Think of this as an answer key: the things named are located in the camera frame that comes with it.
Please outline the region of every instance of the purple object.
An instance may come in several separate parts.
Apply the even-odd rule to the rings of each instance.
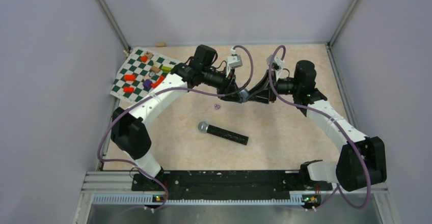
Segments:
[[[151,89],[151,84],[152,84],[152,82],[149,79],[145,80],[143,83],[144,87],[149,89],[149,90]]]

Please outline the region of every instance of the beige tabletop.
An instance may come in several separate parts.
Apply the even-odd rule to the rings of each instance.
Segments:
[[[212,46],[218,51],[216,66],[230,55],[231,46]],[[246,45],[254,61],[251,89],[264,76],[266,58],[277,45]],[[286,45],[285,68],[294,73],[299,60],[315,64],[316,87],[327,96],[338,113],[346,117],[332,67],[323,44]],[[168,57],[186,61],[195,52],[191,47],[151,48]],[[246,82],[250,73],[247,55],[237,51],[243,66],[237,68],[237,84]],[[281,77],[288,75],[284,71]],[[200,85],[198,90],[216,93],[214,88]],[[130,104],[121,101],[120,106]],[[228,129],[249,137],[247,146],[200,133],[198,123]],[[189,92],[174,101],[148,128],[152,146],[150,151],[165,170],[293,170],[305,161],[323,159],[337,161],[339,152],[330,139],[297,108],[276,100],[275,103],[243,104],[225,102],[216,97]],[[113,142],[106,158],[128,159]],[[131,165],[108,162],[105,170],[129,170]]]

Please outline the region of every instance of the microphone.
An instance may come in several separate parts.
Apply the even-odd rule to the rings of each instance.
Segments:
[[[208,133],[215,136],[219,136],[221,138],[225,138],[243,145],[247,145],[249,140],[248,136],[243,136],[232,131],[228,131],[222,128],[209,125],[205,121],[202,121],[198,124],[198,130],[201,131],[202,133]]]

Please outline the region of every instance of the white wall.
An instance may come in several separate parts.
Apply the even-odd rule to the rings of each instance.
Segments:
[[[386,145],[402,223],[430,223],[432,0],[362,0],[335,47],[359,127]]]
[[[327,42],[351,0],[106,0],[132,46]]]
[[[95,0],[0,0],[0,223],[71,223],[123,60]]]

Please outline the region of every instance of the checkered board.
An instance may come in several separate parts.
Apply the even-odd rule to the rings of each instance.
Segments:
[[[152,53],[153,57],[144,63],[141,61],[141,57],[144,56],[145,52],[147,51]],[[110,94],[121,100],[130,103],[136,103],[143,99],[149,93],[149,90],[144,87],[143,82],[144,76],[148,75],[151,72],[150,68],[152,66],[162,68],[164,64],[176,65],[178,63],[180,63],[179,60],[169,58],[162,54],[150,51],[146,48],[135,47],[130,52],[129,57],[126,59],[122,67],[120,67],[120,70],[117,72],[116,79],[114,80],[114,84],[111,88]],[[135,81],[124,80],[124,75],[132,74],[136,77]],[[167,77],[167,75],[168,73],[163,73],[163,71],[160,71],[150,79],[153,81],[153,83],[155,83],[160,76]],[[133,87],[133,93],[125,93],[123,91],[124,87]]]

